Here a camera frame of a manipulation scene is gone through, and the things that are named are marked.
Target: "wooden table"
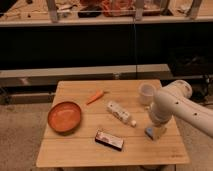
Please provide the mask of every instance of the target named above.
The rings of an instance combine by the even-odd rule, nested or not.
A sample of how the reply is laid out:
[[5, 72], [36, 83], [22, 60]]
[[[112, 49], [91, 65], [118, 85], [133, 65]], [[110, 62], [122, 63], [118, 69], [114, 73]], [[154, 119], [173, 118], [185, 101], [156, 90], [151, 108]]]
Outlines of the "wooden table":
[[[82, 109], [80, 127], [68, 136], [61, 136], [47, 125], [37, 159], [37, 167], [89, 167], [163, 165], [188, 163], [189, 158], [181, 135], [172, 119], [167, 132], [157, 141], [144, 133], [151, 124], [145, 106], [138, 100], [138, 87], [149, 82], [159, 88], [158, 80], [62, 81], [59, 82], [53, 106], [73, 101]], [[91, 94], [102, 89], [108, 91], [90, 105], [85, 102]], [[127, 109], [137, 121], [137, 127], [124, 125], [107, 112], [110, 100]], [[98, 130], [124, 139], [121, 152], [95, 142]]]

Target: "small box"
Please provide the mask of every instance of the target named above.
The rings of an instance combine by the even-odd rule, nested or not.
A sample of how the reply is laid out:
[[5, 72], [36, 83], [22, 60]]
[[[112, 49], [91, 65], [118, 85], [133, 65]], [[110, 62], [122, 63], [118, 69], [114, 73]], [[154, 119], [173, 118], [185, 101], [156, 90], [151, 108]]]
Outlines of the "small box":
[[98, 131], [95, 136], [95, 141], [103, 145], [112, 147], [116, 150], [121, 151], [123, 148], [124, 140], [122, 138], [116, 137], [114, 135], [105, 133], [103, 131]]

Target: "wooden bowl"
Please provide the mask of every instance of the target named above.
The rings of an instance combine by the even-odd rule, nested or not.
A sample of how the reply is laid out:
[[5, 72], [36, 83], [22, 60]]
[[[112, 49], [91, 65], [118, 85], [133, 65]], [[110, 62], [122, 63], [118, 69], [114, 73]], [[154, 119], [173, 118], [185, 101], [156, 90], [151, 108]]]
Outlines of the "wooden bowl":
[[76, 128], [81, 121], [81, 108], [74, 102], [62, 102], [48, 113], [49, 126], [58, 133]]

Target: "metal frame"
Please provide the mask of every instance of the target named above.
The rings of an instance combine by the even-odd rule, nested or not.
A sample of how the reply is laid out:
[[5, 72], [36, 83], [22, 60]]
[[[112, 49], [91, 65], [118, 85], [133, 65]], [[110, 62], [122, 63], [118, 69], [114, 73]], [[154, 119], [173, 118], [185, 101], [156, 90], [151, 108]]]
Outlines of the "metal frame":
[[58, 13], [57, 13], [57, 7], [55, 4], [55, 0], [46, 0], [49, 14], [50, 14], [50, 19], [53, 23], [58, 22]]
[[190, 19], [196, 19], [201, 3], [202, 3], [202, 0], [193, 0], [192, 5], [189, 11], [187, 12], [186, 16], [189, 17]]

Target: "table leg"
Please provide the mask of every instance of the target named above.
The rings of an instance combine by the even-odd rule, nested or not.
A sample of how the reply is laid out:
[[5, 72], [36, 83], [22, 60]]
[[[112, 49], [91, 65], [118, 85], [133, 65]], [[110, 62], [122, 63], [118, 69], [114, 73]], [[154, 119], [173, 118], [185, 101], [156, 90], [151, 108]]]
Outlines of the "table leg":
[[64, 169], [62, 167], [57, 167], [56, 171], [64, 171]]

